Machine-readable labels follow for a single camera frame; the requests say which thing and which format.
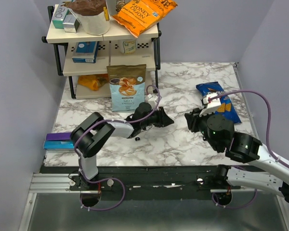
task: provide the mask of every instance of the wooden shelf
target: wooden shelf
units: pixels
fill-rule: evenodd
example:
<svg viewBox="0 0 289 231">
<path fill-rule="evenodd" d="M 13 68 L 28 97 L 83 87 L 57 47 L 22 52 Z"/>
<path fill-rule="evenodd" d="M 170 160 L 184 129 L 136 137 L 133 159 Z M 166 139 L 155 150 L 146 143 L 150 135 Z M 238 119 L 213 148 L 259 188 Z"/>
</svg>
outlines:
<svg viewBox="0 0 289 231">
<path fill-rule="evenodd" d="M 118 49 L 118 41 L 111 42 L 111 65 L 146 64 L 147 71 L 155 71 L 154 49 L 151 41 L 142 43 L 137 40 L 137 50 L 133 54 L 122 54 Z"/>
<path fill-rule="evenodd" d="M 109 65 L 109 42 L 100 41 L 99 51 L 96 56 L 96 63 L 74 63 L 72 60 L 73 48 L 76 43 L 69 43 L 66 53 L 66 61 L 63 68 L 64 76 L 81 76 L 107 73 Z"/>
<path fill-rule="evenodd" d="M 150 72 L 146 72 L 145 75 L 145 87 L 152 84 L 152 78 Z M 153 89 L 149 88 L 149 93 L 153 93 Z M 77 85 L 76 99 L 96 99 L 111 97 L 109 83 L 103 85 L 99 90 L 90 90 L 82 85 Z"/>
<path fill-rule="evenodd" d="M 139 36 L 139 39 L 149 39 L 158 37 L 157 25 L 151 27 Z M 110 29 L 104 35 L 87 34 L 83 27 L 79 25 L 77 33 L 67 33 L 63 29 L 56 29 L 53 23 L 50 23 L 46 40 L 48 43 L 64 43 L 64 42 L 90 42 L 90 41 L 110 41 L 118 39 L 133 39 L 134 36 L 124 27 L 118 24 L 113 18 L 110 19 Z"/>
</svg>

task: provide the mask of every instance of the orange chip bag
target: orange chip bag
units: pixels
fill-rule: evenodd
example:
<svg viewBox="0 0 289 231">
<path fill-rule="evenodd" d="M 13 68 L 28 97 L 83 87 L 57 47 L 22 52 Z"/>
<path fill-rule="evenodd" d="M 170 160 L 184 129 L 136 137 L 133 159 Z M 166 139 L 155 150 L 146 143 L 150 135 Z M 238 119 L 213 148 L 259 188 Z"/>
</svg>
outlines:
<svg viewBox="0 0 289 231">
<path fill-rule="evenodd" d="M 112 17 L 136 38 L 177 6 L 173 0 L 132 0 Z"/>
</svg>

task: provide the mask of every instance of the marble countertop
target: marble countertop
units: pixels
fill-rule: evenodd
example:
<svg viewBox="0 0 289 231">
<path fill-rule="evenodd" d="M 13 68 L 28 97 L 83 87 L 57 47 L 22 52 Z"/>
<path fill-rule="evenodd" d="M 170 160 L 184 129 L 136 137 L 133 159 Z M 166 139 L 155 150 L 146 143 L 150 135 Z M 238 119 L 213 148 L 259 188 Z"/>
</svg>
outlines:
<svg viewBox="0 0 289 231">
<path fill-rule="evenodd" d="M 174 119 L 166 128 L 151 128 L 135 139 L 111 137 L 97 154 L 98 166 L 194 166 L 233 165 L 236 162 L 216 153 L 202 140 L 200 133 L 187 129 L 184 113 L 201 106 L 201 95 L 195 85 L 218 81 L 225 91 L 239 89 L 229 63 L 162 63 L 159 71 L 159 89 L 163 97 L 160 106 Z M 235 129 L 253 135 L 249 114 L 241 94 L 230 96 L 242 121 Z M 62 96 L 53 132 L 72 131 L 91 113 L 99 112 L 104 118 L 124 119 L 131 113 L 111 111 L 111 99 L 73 100 L 68 81 Z M 47 151 L 47 167 L 77 166 L 73 151 Z"/>
</svg>

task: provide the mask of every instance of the white wall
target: white wall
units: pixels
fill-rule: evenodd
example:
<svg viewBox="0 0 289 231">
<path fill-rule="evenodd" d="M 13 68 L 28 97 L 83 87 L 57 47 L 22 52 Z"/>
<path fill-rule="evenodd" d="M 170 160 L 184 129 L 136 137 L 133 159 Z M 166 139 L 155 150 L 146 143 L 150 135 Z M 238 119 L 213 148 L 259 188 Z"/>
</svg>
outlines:
<svg viewBox="0 0 289 231">
<path fill-rule="evenodd" d="M 237 62 L 274 0 L 177 0 L 160 22 L 165 62 Z"/>
<path fill-rule="evenodd" d="M 272 107 L 270 144 L 289 159 L 289 0 L 275 0 L 242 57 L 239 74 L 244 88 L 262 92 Z M 247 95 L 261 139 L 267 111 L 257 96 Z"/>
<path fill-rule="evenodd" d="M 0 231 L 18 229 L 62 95 L 47 27 L 31 0 L 0 1 Z"/>
</svg>

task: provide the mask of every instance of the snack bag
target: snack bag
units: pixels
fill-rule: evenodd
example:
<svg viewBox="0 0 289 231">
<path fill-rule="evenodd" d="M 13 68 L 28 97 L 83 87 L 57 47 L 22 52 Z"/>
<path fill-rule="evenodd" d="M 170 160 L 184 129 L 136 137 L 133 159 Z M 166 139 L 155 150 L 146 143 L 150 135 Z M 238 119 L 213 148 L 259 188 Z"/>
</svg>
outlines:
<svg viewBox="0 0 289 231">
<path fill-rule="evenodd" d="M 225 93 L 225 91 L 218 82 L 198 84 L 196 85 L 196 88 L 198 89 L 198 91 L 200 91 L 202 96 L 211 93 L 217 93 L 218 95 Z M 223 116 L 225 116 L 225 118 L 232 120 L 235 124 L 241 123 L 241 120 L 237 115 L 230 98 L 228 96 L 224 96 L 221 97 L 220 100 L 222 105 L 217 109 L 215 114 L 222 114 Z"/>
<path fill-rule="evenodd" d="M 112 17 L 136 38 L 177 6 L 173 0 L 132 0 Z"/>
<path fill-rule="evenodd" d="M 108 82 L 108 74 L 79 76 L 78 84 L 91 90 L 99 90 L 101 86 Z"/>
<path fill-rule="evenodd" d="M 145 101 L 146 64 L 108 66 L 112 111 L 135 110 Z"/>
</svg>

